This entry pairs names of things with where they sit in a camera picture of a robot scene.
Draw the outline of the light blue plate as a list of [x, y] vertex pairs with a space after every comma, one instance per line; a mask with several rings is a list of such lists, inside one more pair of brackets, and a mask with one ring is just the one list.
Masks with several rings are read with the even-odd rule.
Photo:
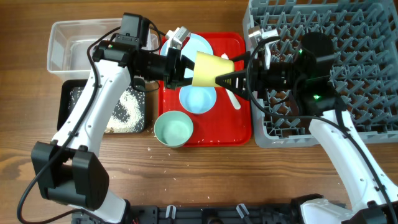
[[[165, 51], [168, 42], [169, 41], [167, 40], [163, 44], [160, 50], [160, 54], [163, 56], [166, 55]], [[213, 49], [211, 48], [211, 45], [206, 39], [204, 39], [202, 36], [198, 34], [191, 34], [188, 42], [183, 47], [181, 54], [182, 56], [184, 55], [187, 58], [189, 58], [192, 62], [195, 62], [197, 52], [203, 52], [209, 55], [213, 55]], [[193, 77], [193, 70], [186, 68], [184, 78], [192, 78], [192, 77]]]

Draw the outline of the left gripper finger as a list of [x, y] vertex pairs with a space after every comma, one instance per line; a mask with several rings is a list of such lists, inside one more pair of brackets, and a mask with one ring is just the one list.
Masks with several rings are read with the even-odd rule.
[[192, 84], [192, 80], [193, 78], [185, 78], [185, 77], [175, 77], [172, 79], [171, 83], [170, 83], [170, 89], [171, 90], [176, 90], [177, 88], [183, 87], [183, 86], [187, 86], [187, 85], [191, 85]]
[[195, 67], [195, 62], [190, 60], [187, 56], [182, 55], [180, 57], [180, 71], [185, 73], [185, 69], [193, 70]]

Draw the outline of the yellow plastic cup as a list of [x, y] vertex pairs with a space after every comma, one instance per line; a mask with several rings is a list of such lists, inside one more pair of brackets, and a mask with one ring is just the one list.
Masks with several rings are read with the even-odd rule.
[[192, 86], [220, 87], [216, 77], [234, 71], [234, 62], [215, 55], [197, 52], [193, 69]]

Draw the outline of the white plastic fork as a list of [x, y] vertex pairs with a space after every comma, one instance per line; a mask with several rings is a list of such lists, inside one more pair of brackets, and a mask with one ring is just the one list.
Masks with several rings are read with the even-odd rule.
[[223, 59], [225, 59], [225, 60], [229, 60], [229, 57], [227, 56], [226, 53], [223, 53], [223, 54], [221, 55], [221, 58], [223, 58]]

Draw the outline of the mint green bowl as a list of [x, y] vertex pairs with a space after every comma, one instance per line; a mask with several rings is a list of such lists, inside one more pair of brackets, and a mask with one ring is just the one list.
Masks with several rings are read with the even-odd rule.
[[167, 147], [181, 147], [193, 134], [193, 121], [181, 111], [168, 111], [160, 115], [154, 125], [156, 138]]

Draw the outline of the small light blue bowl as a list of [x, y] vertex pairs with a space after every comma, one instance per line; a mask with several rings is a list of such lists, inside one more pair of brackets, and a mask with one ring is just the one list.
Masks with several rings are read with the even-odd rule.
[[184, 86], [179, 92], [179, 101], [182, 107], [193, 114], [203, 114], [214, 107], [216, 103], [214, 87]]

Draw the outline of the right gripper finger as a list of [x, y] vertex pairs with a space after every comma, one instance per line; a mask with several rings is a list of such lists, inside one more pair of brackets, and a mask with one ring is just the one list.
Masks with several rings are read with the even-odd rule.
[[250, 57], [251, 57], [251, 52], [247, 51], [247, 52], [245, 52], [245, 53], [243, 53], [241, 55], [238, 55], [238, 56], [232, 58], [231, 60], [233, 62], [243, 61], [243, 67], [247, 67]]
[[238, 95], [240, 98], [244, 100], [249, 100], [246, 70], [240, 70], [237, 72], [231, 72], [224, 75], [219, 75], [215, 78], [215, 83], [231, 91], [235, 95]]

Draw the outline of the food scraps and rice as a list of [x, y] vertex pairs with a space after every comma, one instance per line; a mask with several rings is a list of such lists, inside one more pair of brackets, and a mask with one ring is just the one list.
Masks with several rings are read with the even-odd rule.
[[144, 92], [129, 86], [121, 95], [106, 126], [105, 133], [139, 133], [145, 125]]

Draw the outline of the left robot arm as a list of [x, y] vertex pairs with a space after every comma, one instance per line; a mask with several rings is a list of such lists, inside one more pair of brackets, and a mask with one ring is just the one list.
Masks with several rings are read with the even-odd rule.
[[109, 189], [109, 175], [100, 163], [100, 144], [108, 121], [135, 77], [162, 81], [166, 88], [191, 84], [184, 73], [193, 62], [181, 54], [190, 31], [179, 27], [166, 33], [165, 55], [147, 50], [155, 24], [125, 13], [121, 25], [92, 43], [87, 51], [90, 76], [77, 104], [49, 143], [35, 144], [31, 159], [41, 196], [71, 206], [101, 223], [131, 223], [130, 204]]

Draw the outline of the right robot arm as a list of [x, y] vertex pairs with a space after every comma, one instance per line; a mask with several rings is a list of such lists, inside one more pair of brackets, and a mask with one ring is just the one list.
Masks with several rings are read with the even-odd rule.
[[346, 104], [328, 81], [334, 62], [331, 39], [305, 34], [291, 63], [270, 63], [269, 44], [277, 32], [261, 38], [256, 48], [240, 56], [244, 70], [222, 72], [216, 84], [246, 100], [255, 91], [290, 90], [296, 119], [309, 121], [309, 131], [332, 161], [348, 193], [351, 209], [321, 195], [306, 195], [290, 203], [292, 223], [396, 223], [397, 186], [382, 171], [354, 128]]

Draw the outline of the white plastic spoon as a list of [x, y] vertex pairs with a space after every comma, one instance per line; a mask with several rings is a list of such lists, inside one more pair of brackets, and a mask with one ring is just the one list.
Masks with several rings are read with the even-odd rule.
[[228, 97], [229, 97], [229, 99], [231, 101], [231, 104], [232, 104], [233, 108], [236, 109], [236, 110], [240, 110], [241, 109], [241, 105], [240, 105], [238, 99], [235, 97], [235, 94], [232, 91], [228, 90], [228, 89], [226, 89], [226, 93], [227, 93], [227, 95], [228, 95]]

